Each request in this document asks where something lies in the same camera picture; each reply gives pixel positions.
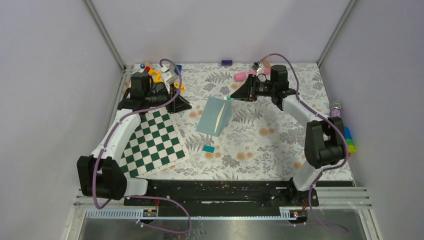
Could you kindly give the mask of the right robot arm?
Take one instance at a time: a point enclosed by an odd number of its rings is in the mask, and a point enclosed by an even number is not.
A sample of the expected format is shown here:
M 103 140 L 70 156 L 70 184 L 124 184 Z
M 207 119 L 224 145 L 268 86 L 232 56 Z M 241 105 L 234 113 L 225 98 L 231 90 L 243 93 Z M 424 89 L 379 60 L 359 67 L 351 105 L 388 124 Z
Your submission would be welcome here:
M 291 115 L 305 129 L 306 162 L 286 188 L 287 201 L 299 206 L 324 172 L 337 168 L 340 161 L 347 161 L 349 147 L 343 120 L 322 115 L 307 105 L 300 98 L 298 88 L 290 88 L 284 65 L 273 65 L 269 80 L 261 81 L 256 74 L 248 75 L 244 84 L 230 96 L 244 102 L 255 102 L 258 97 L 270 97 L 279 110 Z

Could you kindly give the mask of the green white glue stick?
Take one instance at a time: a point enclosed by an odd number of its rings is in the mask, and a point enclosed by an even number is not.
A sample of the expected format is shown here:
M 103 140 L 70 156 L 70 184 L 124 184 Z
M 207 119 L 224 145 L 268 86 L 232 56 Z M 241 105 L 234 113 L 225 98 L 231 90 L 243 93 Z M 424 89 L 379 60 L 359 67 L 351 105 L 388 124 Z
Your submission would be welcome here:
M 224 100 L 226 100 L 226 101 L 230 101 L 232 98 L 231 98 L 231 96 L 230 96 L 230 95 L 227 95 L 227 96 L 225 96 L 223 99 L 224 99 Z

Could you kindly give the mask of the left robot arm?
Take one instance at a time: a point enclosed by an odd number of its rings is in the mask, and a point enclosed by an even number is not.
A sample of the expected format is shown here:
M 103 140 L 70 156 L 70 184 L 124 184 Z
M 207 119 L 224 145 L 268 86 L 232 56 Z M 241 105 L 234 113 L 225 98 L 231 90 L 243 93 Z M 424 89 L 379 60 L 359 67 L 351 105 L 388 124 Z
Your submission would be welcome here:
M 135 196 L 144 206 L 154 202 L 155 192 L 148 187 L 148 180 L 125 176 L 119 159 L 148 112 L 166 108 L 169 113 L 177 113 L 188 108 L 188 101 L 181 96 L 181 77 L 178 83 L 175 87 L 163 81 L 163 88 L 158 88 L 147 73 L 131 76 L 104 138 L 90 155 L 80 156 L 76 163 L 81 192 L 92 197 L 96 206 L 98 198 L 111 201 Z

